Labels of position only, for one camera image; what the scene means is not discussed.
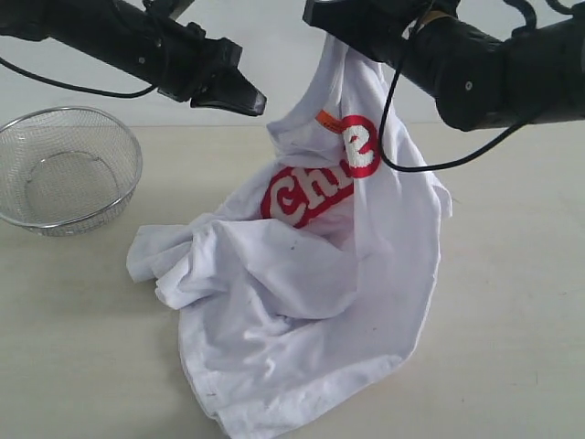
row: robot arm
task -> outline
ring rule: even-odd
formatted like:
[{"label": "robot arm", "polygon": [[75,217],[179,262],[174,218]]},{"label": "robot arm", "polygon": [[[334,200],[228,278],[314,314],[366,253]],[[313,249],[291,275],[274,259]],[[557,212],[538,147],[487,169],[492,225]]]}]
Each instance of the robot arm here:
[{"label": "robot arm", "polygon": [[[266,98],[238,70],[241,48],[174,20],[193,1],[151,0],[147,14],[123,0],[0,0],[0,35],[53,37],[178,102],[262,114]],[[402,74],[432,96],[452,128],[584,119],[585,4],[547,0],[572,17],[538,29],[527,0],[504,1],[526,18],[506,41],[460,21],[460,0],[432,1],[413,41],[404,31],[431,0],[307,0],[304,20],[394,68],[408,47]]]},{"label": "robot arm", "polygon": [[0,0],[0,35],[52,37],[192,107],[263,114],[266,98],[238,70],[241,47],[173,19],[192,1],[154,0],[146,13],[123,0]]},{"label": "robot arm", "polygon": [[526,26],[499,41],[457,19],[458,0],[437,1],[412,45],[402,35],[425,0],[308,0],[304,20],[365,56],[396,68],[436,101],[443,121],[465,132],[520,121],[585,119],[585,10],[548,4],[572,17],[536,28],[527,0],[505,0]]}]

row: white table surface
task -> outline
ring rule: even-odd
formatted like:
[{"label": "white table surface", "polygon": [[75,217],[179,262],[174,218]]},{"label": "white table surface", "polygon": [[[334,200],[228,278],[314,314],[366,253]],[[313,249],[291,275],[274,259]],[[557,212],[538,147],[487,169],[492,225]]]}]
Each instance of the white table surface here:
[{"label": "white table surface", "polygon": [[[429,160],[493,133],[415,125]],[[136,129],[124,214],[48,239],[0,224],[0,439],[216,439],[180,367],[177,313],[134,285],[143,224],[186,223],[271,159],[261,128]],[[414,358],[292,439],[585,437],[585,125],[528,129],[445,172],[455,216]]]}]

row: white wall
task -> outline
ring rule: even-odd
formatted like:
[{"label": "white wall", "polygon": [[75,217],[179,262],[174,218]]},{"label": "white wall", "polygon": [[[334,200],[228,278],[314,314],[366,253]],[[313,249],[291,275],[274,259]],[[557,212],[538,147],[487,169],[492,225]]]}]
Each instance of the white wall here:
[{"label": "white wall", "polygon": [[[548,10],[545,0],[532,1],[542,25],[562,19]],[[139,5],[140,0],[131,3]],[[89,105],[130,125],[265,124],[280,118],[296,103],[321,54],[324,34],[302,21],[303,7],[304,0],[197,0],[179,19],[182,23],[196,21],[210,37],[229,37],[244,47],[241,69],[270,99],[261,118],[192,110],[188,104],[158,94],[131,102],[93,97],[35,83],[0,68],[0,123],[42,108]],[[462,19],[499,38],[506,38],[522,23],[520,15],[503,0],[463,0],[460,12]],[[144,86],[54,41],[27,43],[0,37],[0,55],[25,69],[79,85],[113,91],[137,91]],[[397,106],[407,122],[438,120],[432,100],[405,80],[399,86]]]}]

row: wire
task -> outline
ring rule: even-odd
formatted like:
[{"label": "wire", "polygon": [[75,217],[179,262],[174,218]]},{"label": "wire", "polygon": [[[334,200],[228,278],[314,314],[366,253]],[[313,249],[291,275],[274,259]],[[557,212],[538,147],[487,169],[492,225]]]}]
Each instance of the wire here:
[{"label": "wire", "polygon": [[560,3],[559,0],[547,0],[547,5],[555,12],[562,14],[563,16],[572,16],[573,11],[570,7]]},{"label": "wire", "polygon": [[384,150],[384,140],[383,140],[384,139],[384,132],[386,129],[386,124],[388,122],[388,114],[389,114],[390,106],[392,104],[392,99],[394,97],[394,93],[396,92],[396,87],[398,85],[400,75],[402,73],[402,70],[404,69],[404,65],[406,63],[407,57],[412,49],[412,46],[414,43],[414,38],[417,36],[417,34],[420,30],[420,26],[422,25],[422,20],[424,20],[424,17],[432,10],[434,3],[435,3],[434,0],[430,1],[429,6],[424,11],[424,13],[422,13],[419,16],[416,24],[414,25],[414,28],[411,30],[409,40],[407,42],[407,46],[405,47],[404,52],[402,53],[402,56],[400,57],[399,63],[398,63],[396,70],[395,70],[394,78],[392,80],[392,83],[390,85],[390,90],[388,92],[388,99],[386,101],[386,105],[384,107],[384,112],[382,114],[382,122],[380,123],[379,136],[378,136],[378,151],[382,157],[382,161],[384,162],[384,164],[386,164],[391,169],[394,169],[395,171],[399,171],[399,172],[404,172],[404,173],[441,171],[444,169],[452,169],[454,167],[466,165],[466,164],[472,162],[473,160],[475,160],[476,158],[479,158],[480,156],[491,151],[496,146],[500,145],[505,139],[507,139],[512,134],[514,134],[515,132],[517,132],[521,128],[525,127],[529,123],[531,123],[542,112],[544,112],[548,108],[548,105],[547,105],[545,108],[540,109],[535,114],[531,114],[526,119],[520,121],[519,123],[516,123],[516,124],[510,126],[503,133],[498,135],[494,140],[492,140],[491,142],[489,142],[488,144],[486,144],[482,148],[478,149],[477,151],[475,151],[475,152],[473,152],[473,153],[471,153],[463,158],[460,158],[459,160],[453,160],[451,162],[441,163],[438,165],[429,165],[429,166],[400,166],[400,165],[393,163],[392,160],[387,156],[386,151]]},{"label": "wire", "polygon": [[[107,1],[119,13],[121,12],[120,9],[118,8],[118,6],[115,4],[115,0],[107,0]],[[146,8],[146,13],[153,20],[154,27],[156,29],[158,37],[160,38],[160,45],[158,44],[158,42],[156,44],[157,44],[157,46],[160,46],[160,48],[163,50],[164,56],[165,56],[165,64],[164,64],[164,68],[163,68],[163,73],[161,74],[161,79],[159,80],[159,85],[160,85],[160,84],[164,83],[167,72],[168,72],[169,63],[170,63],[170,54],[169,54],[168,46],[165,43],[165,34],[163,32],[163,29],[161,28],[161,25],[158,21],[158,17],[156,16],[156,13],[152,12],[151,6],[152,6],[151,1],[144,0],[144,7]],[[122,14],[119,14],[118,17],[119,18],[121,17],[122,21],[124,23],[126,23],[126,25],[127,25],[127,22],[123,19]],[[62,82],[60,80],[52,80],[50,78],[46,78],[44,76],[37,75],[36,73],[33,73],[31,71],[22,69],[22,68],[7,61],[6,59],[4,59],[2,57],[0,57],[0,65],[6,67],[9,70],[12,70],[14,73],[22,75],[26,78],[29,78],[31,80],[36,80],[38,82],[42,82],[44,84],[47,84],[47,85],[50,85],[53,87],[59,87],[59,88],[64,89],[64,90],[78,91],[78,92],[82,92],[82,93],[94,94],[94,95],[104,96],[104,97],[108,97],[108,98],[116,98],[116,99],[142,98],[143,96],[146,96],[147,94],[152,93],[153,91],[155,91],[159,87],[159,85],[155,84],[155,85],[151,85],[151,86],[149,86],[141,91],[137,91],[134,93],[119,93],[119,92],[115,92],[115,91],[104,91],[104,90],[99,90],[99,89],[93,89],[93,88],[81,87],[78,85],[68,84],[68,83]]]}]

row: metal mesh basket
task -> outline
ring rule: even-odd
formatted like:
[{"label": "metal mesh basket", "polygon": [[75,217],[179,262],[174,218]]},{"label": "metal mesh basket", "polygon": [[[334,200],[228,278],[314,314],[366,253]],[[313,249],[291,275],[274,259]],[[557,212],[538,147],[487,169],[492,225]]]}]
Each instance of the metal mesh basket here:
[{"label": "metal mesh basket", "polygon": [[0,219],[45,236],[119,216],[143,168],[133,133],[106,112],[63,107],[0,128]]}]

